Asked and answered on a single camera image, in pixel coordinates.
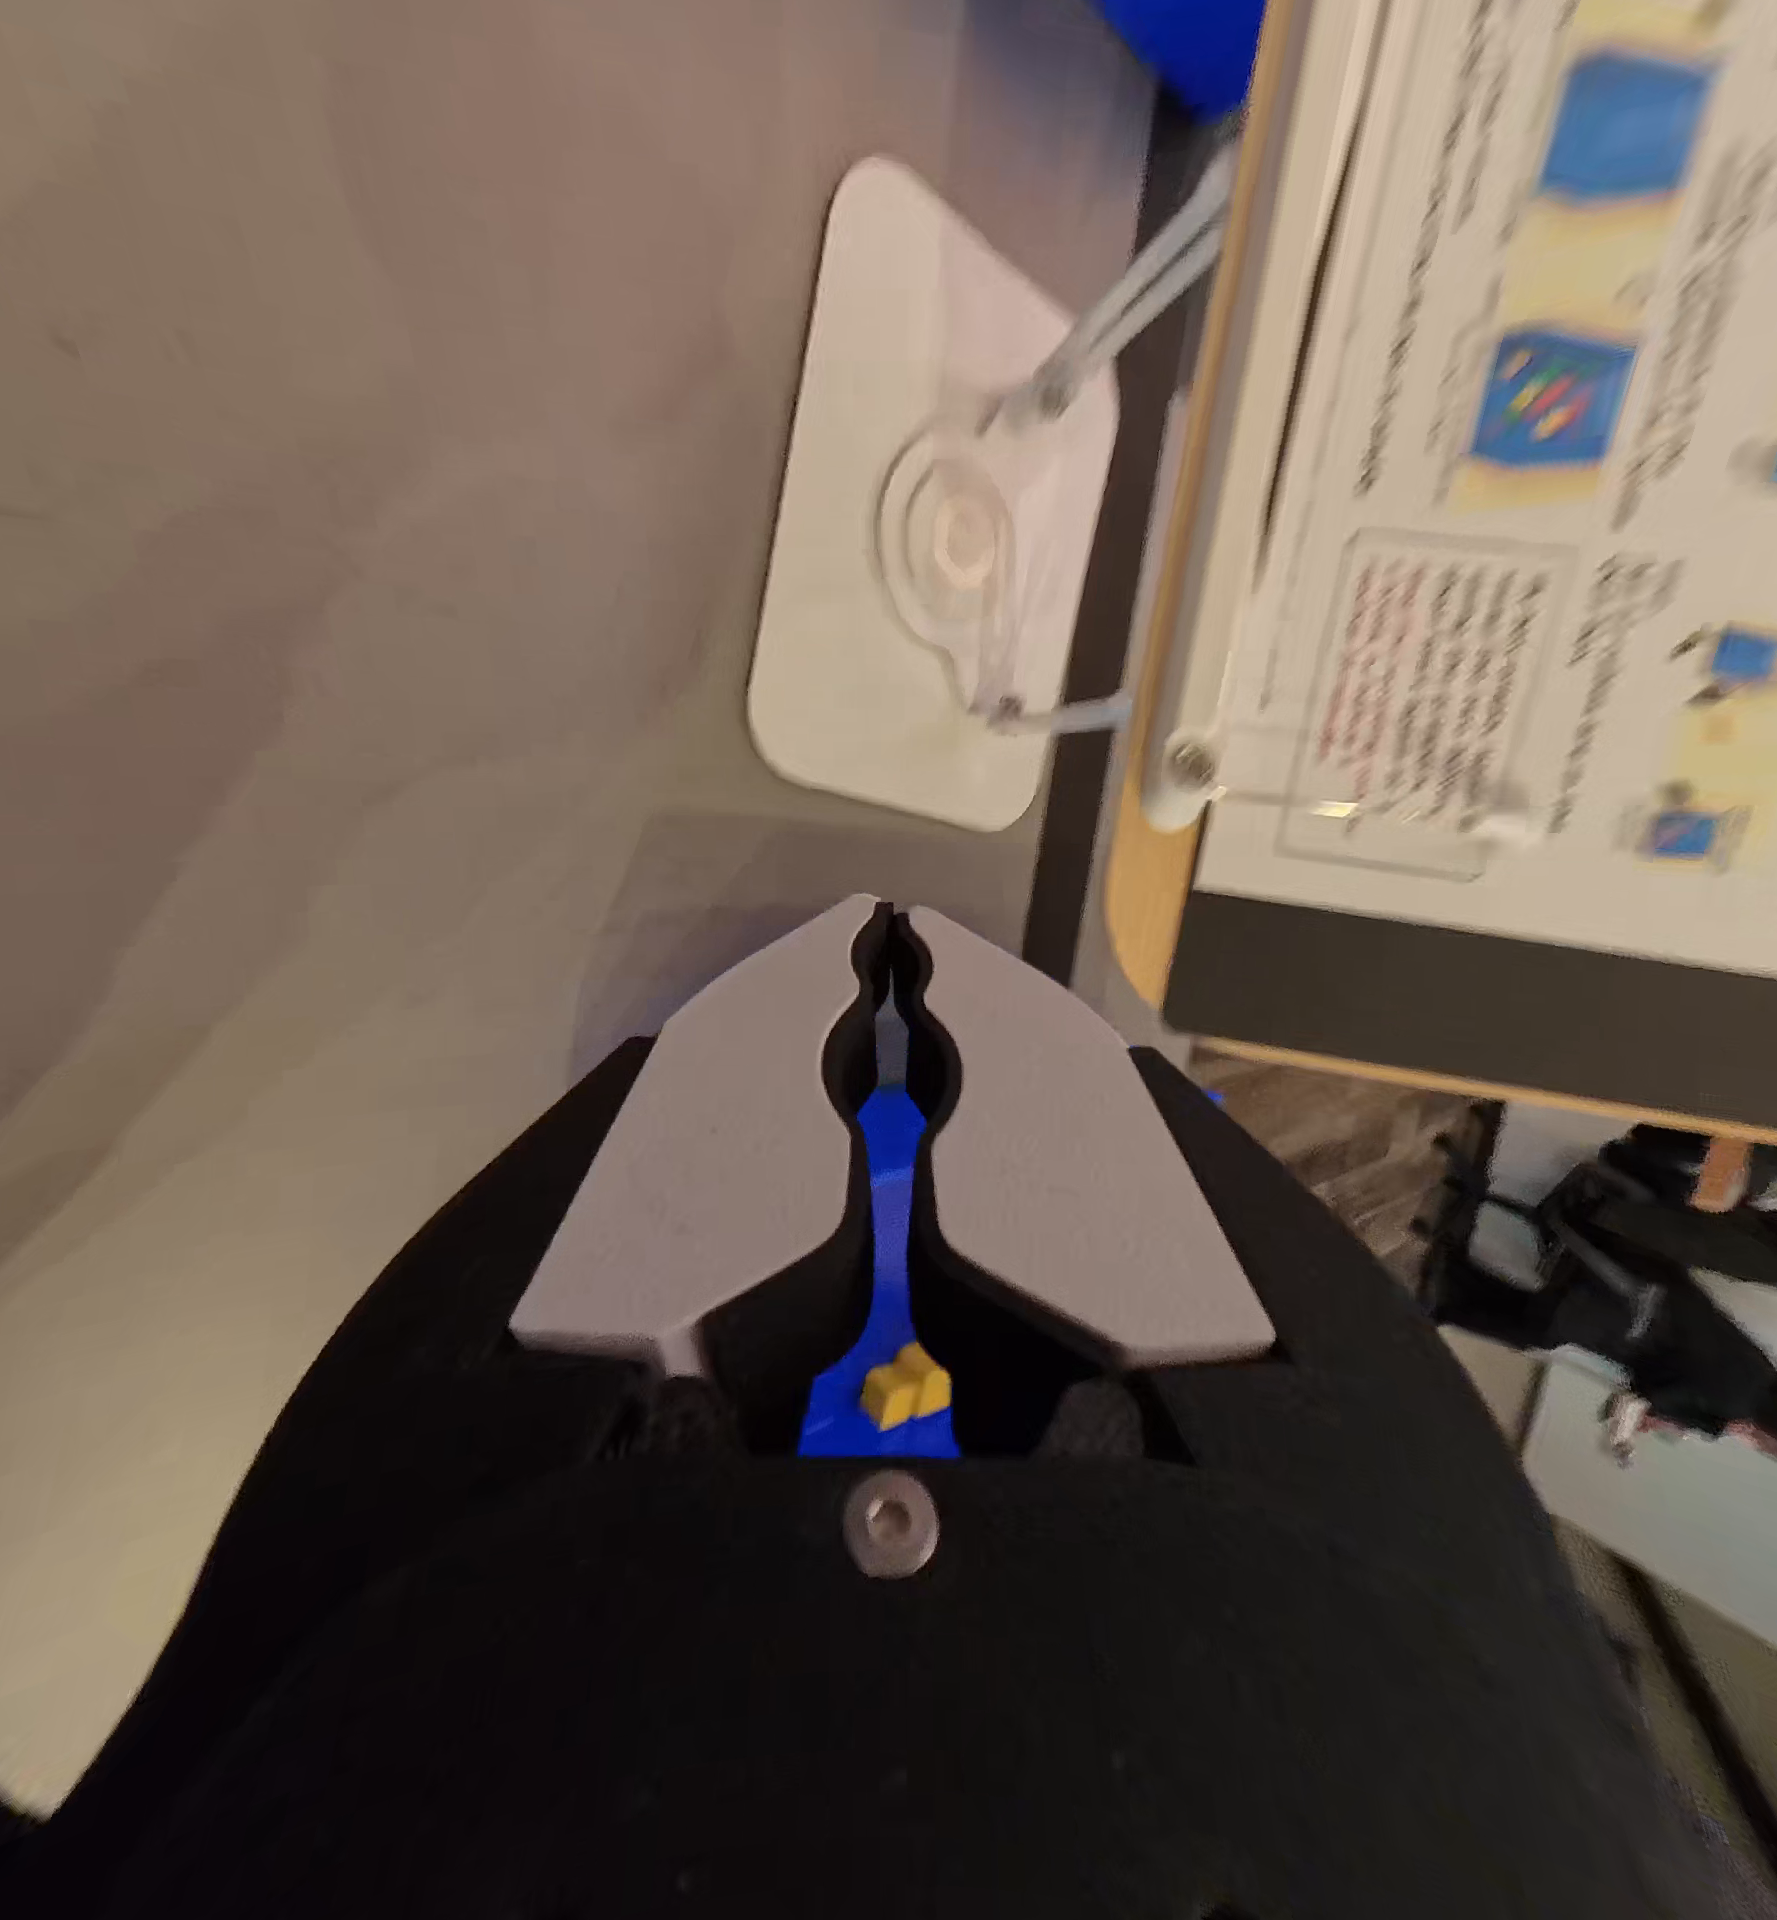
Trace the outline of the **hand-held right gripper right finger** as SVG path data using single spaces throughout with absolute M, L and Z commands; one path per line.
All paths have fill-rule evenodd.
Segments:
M 933 909 L 908 928 L 919 1010 L 954 1055 L 930 1137 L 943 1250 L 1131 1370 L 1269 1352 L 1274 1322 L 1117 1027 Z

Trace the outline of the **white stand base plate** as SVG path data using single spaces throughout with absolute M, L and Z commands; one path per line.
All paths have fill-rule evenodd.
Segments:
M 1050 734 L 1125 716 L 1067 694 L 1117 372 L 994 421 L 1071 322 L 901 159 L 838 182 L 747 681 L 780 777 L 996 833 Z

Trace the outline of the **printed instruction sheet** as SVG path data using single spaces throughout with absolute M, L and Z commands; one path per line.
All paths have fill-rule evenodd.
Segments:
M 1777 4 L 1314 25 L 1195 889 L 1777 977 Z

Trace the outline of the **white board clamp bar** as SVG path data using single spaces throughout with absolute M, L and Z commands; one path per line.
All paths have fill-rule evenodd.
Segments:
M 1263 569 L 1364 111 L 1394 4 L 1269 4 L 1220 253 L 1171 408 L 1126 788 L 1162 835 L 1194 828 L 1233 757 L 1236 636 Z

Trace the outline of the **black blurred equipment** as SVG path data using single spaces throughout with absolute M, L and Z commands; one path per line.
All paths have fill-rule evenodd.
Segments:
M 1544 1195 L 1500 1192 L 1438 1137 L 1446 1196 L 1430 1222 L 1430 1316 L 1515 1352 L 1579 1352 L 1617 1380 L 1610 1446 L 1648 1430 L 1740 1438 L 1777 1458 L 1777 1359 L 1700 1283 L 1777 1292 L 1777 1144 L 1752 1141 L 1736 1198 L 1693 1196 L 1716 1137 L 1638 1124 Z

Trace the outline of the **white cabinet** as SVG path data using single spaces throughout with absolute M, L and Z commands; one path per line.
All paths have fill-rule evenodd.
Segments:
M 1604 1432 L 1612 1383 L 1571 1357 L 1548 1365 L 1523 1445 L 1548 1510 L 1684 1596 L 1777 1650 L 1777 1464 L 1736 1438 L 1634 1440 Z

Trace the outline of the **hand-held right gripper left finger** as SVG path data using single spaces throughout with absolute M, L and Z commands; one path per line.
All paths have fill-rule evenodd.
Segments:
M 522 1346 L 713 1376 L 711 1322 L 835 1235 L 855 1134 L 827 1042 L 853 1013 L 872 1031 L 883 907 L 832 905 L 661 1025 L 510 1317 Z

